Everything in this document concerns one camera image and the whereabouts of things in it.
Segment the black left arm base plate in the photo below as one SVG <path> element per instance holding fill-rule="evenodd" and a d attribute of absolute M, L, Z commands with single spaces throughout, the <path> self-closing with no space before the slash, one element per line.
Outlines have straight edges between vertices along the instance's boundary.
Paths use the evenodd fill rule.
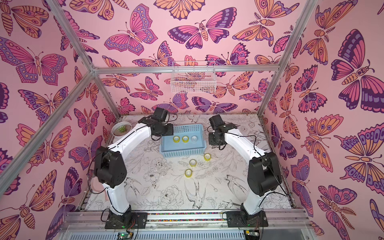
<path fill-rule="evenodd" d="M 105 229 L 144 229 L 147 219 L 148 213 L 145 212 L 129 212 L 120 216 L 109 211 Z"/>

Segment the yellow tape roll bottom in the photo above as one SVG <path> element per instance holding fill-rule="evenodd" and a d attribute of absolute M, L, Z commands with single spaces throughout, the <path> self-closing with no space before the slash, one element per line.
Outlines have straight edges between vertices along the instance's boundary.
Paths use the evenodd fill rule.
<path fill-rule="evenodd" d="M 185 177 L 186 178 L 191 178 L 193 175 L 193 170 L 192 169 L 186 169 L 185 170 Z"/>

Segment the light blue perforated storage basket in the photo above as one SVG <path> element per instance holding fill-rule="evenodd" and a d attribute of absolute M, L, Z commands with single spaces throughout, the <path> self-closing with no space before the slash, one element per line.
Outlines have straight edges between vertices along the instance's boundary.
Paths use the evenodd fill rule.
<path fill-rule="evenodd" d="M 180 141 L 174 143 L 173 137 L 179 136 Z M 190 138 L 188 143 L 183 143 L 182 137 Z M 199 140 L 196 143 L 191 141 L 192 136 L 197 136 Z M 202 124 L 189 124 L 174 126 L 173 136 L 164 136 L 161 139 L 159 151 L 164 158 L 183 157 L 190 155 L 203 155 L 207 147 L 203 134 Z"/>

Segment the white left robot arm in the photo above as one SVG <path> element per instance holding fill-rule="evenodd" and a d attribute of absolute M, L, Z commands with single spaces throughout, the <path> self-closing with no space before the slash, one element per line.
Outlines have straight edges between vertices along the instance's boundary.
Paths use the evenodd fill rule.
<path fill-rule="evenodd" d="M 166 121 L 169 114 L 163 108 L 156 108 L 152 115 L 141 118 L 135 127 L 115 143 L 97 149 L 94 174 L 107 192 L 113 214 L 120 217 L 131 211 L 123 185 L 127 176 L 125 158 L 149 137 L 172 136 L 173 124 Z"/>

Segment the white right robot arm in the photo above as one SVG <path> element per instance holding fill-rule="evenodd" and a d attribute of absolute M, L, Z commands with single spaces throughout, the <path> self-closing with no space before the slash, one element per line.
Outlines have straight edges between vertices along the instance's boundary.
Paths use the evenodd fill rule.
<path fill-rule="evenodd" d="M 282 184 L 278 157 L 273 152 L 266 152 L 251 142 L 250 136 L 243 135 L 238 126 L 225 123 L 220 115 L 209 118 L 212 132 L 209 133 L 211 146 L 230 145 L 248 163 L 247 182 L 250 188 L 246 200 L 241 204 L 240 216 L 251 220 L 263 216 L 263 204 L 267 197 L 276 193 Z"/>

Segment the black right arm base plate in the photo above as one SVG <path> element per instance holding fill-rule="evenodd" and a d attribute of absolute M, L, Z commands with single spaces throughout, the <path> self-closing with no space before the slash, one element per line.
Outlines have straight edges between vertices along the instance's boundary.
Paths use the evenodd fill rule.
<path fill-rule="evenodd" d="M 229 228 L 263 228 L 268 227 L 269 223 L 264 211 L 249 215 L 246 211 L 225 212 L 225 219 Z"/>

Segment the yellow tape roll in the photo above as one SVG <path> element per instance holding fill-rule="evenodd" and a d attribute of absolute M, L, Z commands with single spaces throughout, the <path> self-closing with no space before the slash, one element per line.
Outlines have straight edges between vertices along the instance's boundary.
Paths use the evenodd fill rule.
<path fill-rule="evenodd" d="M 180 141 L 180 137 L 179 136 L 174 136 L 173 137 L 173 141 L 174 141 L 174 143 L 178 143 Z"/>
<path fill-rule="evenodd" d="M 193 170 L 192 169 L 186 169 L 185 170 L 185 177 L 186 178 L 191 178 L 193 175 Z"/>
<path fill-rule="evenodd" d="M 204 160 L 209 162 L 212 159 L 212 155 L 209 153 L 204 154 Z"/>
<path fill-rule="evenodd" d="M 194 167 L 197 166 L 197 161 L 196 161 L 195 159 L 191 159 L 191 160 L 189 161 L 189 165 L 190 165 L 190 167 L 194 168 Z"/>
<path fill-rule="evenodd" d="M 190 140 L 190 138 L 189 138 L 188 136 L 183 136 L 183 137 L 182 137 L 182 141 L 183 141 L 183 143 L 188 143 L 189 140 Z"/>

